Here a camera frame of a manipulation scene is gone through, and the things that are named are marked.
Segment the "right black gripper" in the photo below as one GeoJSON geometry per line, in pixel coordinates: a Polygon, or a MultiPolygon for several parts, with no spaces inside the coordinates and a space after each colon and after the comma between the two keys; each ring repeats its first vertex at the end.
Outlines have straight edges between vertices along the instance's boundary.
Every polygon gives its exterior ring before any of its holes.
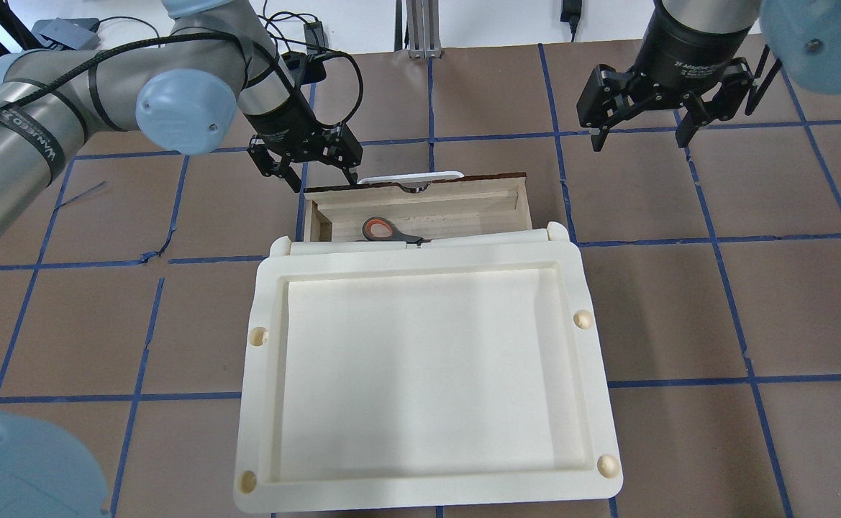
{"type": "Polygon", "coordinates": [[[676,86],[665,86],[644,71],[617,71],[601,63],[591,70],[577,101],[578,122],[590,129],[592,150],[601,152],[615,125],[643,112],[686,109],[676,129],[677,146],[684,149],[705,122],[732,119],[753,81],[745,61],[730,61],[701,81],[680,76],[676,86]]]}

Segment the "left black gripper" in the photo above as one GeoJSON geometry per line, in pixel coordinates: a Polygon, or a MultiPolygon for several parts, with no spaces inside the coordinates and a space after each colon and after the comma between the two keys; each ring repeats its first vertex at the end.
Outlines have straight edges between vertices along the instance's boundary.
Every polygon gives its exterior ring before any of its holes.
{"type": "Polygon", "coordinates": [[[340,168],[349,186],[358,185],[363,147],[347,122],[329,128],[295,124],[286,129],[260,129],[249,140],[247,154],[263,176],[275,176],[299,193],[302,179],[293,163],[321,162],[340,168]]]}

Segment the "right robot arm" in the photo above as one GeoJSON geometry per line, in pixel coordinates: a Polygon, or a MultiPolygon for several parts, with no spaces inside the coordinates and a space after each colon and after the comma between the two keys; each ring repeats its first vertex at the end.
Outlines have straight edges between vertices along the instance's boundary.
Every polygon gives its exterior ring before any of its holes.
{"type": "Polygon", "coordinates": [[[686,147],[711,122],[752,114],[781,71],[841,95],[841,1],[656,1],[633,65],[592,69],[578,121],[598,152],[621,122],[683,109],[686,147]]]}

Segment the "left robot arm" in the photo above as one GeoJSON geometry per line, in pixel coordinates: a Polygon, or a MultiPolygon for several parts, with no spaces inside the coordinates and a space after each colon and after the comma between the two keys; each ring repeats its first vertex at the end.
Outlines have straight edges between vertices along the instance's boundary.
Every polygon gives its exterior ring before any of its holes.
{"type": "Polygon", "coordinates": [[[248,1],[165,1],[165,37],[108,50],[27,50],[0,57],[0,237],[99,132],[140,131],[161,148],[209,154],[238,114],[268,157],[264,174],[317,161],[344,171],[363,148],[349,117],[316,117],[248,1]]]}

